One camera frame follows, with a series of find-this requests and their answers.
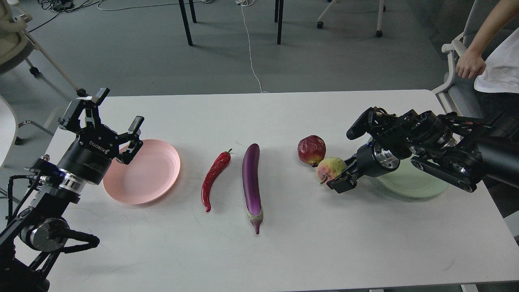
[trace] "person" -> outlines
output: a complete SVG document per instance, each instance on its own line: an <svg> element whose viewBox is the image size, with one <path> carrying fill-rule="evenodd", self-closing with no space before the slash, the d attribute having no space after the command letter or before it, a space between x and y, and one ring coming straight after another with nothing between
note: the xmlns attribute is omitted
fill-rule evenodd
<svg viewBox="0 0 519 292"><path fill-rule="evenodd" d="M475 78L474 89L485 116L504 112L519 117L519 29L505 39L486 61L482 53L496 34L519 14L519 0L501 0L459 58L456 72Z"/></svg>

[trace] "eggplant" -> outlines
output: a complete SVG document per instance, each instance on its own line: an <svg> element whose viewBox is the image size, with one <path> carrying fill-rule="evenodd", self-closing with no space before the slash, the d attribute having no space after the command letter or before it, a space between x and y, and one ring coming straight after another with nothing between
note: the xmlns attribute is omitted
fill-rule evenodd
<svg viewBox="0 0 519 292"><path fill-rule="evenodd" d="M260 224L263 222L263 208L261 207L260 185L258 183L258 163L260 161L260 146L252 144L247 148L243 157L241 174L243 178L243 192L247 205L247 215L256 234L260 233Z"/></svg>

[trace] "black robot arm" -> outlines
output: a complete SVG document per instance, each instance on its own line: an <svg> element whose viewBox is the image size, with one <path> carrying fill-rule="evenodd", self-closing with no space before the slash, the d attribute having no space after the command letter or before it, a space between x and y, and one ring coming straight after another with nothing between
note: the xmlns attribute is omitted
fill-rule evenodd
<svg viewBox="0 0 519 292"><path fill-rule="evenodd" d="M490 120L456 113L402 116L384 109L367 109L347 131L353 140L368 133L372 140L345 160L347 169L327 185L342 193L366 175L378 177L395 171L400 160L411 157L418 169L468 192L484 176L517 187L519 183L519 120L503 114ZM453 134L461 137L454 142Z"/></svg>
<svg viewBox="0 0 519 292"><path fill-rule="evenodd" d="M59 119L60 128L74 132L76 139L57 165L49 162L45 155L28 168L33 175L16 177L32 181L19 206L32 191L38 193L31 205L19 214L19 207L12 214L9 209L7 227L0 233L0 292L47 291L46 277L60 253L74 253L99 244L96 236L71 230L62 215L69 203L79 202L86 183L101 182L114 158L129 164L143 144L139 139L143 117L135 117L128 132L121 135L101 123L98 107L109 91L102 88L97 96L73 100ZM83 111L85 126L81 128L79 119ZM119 153L119 146L127 142L128 149ZM8 186L8 197L11 201L12 186ZM17 236L28 247L40 251L29 265L15 258ZM65 246L68 239L84 244Z"/></svg>

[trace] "person's arm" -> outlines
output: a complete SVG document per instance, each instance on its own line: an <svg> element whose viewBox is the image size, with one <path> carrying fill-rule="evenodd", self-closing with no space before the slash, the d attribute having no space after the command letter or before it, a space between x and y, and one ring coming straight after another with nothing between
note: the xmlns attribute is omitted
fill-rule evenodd
<svg viewBox="0 0 519 292"><path fill-rule="evenodd" d="M501 0L490 12L476 37L456 64L456 72L463 78L483 74L486 64L481 54L486 46L512 18L519 14L519 0Z"/></svg>

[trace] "plate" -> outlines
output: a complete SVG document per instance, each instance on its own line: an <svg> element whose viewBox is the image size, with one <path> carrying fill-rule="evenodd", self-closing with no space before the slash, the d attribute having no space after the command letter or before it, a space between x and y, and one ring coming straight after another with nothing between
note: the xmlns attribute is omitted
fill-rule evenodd
<svg viewBox="0 0 519 292"><path fill-rule="evenodd" d="M130 164L112 162L103 178L103 186L110 197L121 203L144 204L167 193L179 171L180 157L176 149L165 141L147 139Z"/></svg>
<svg viewBox="0 0 519 292"><path fill-rule="evenodd" d="M387 189L411 198L428 198L443 192L449 183L413 166L411 160L400 160L397 170L377 177Z"/></svg>

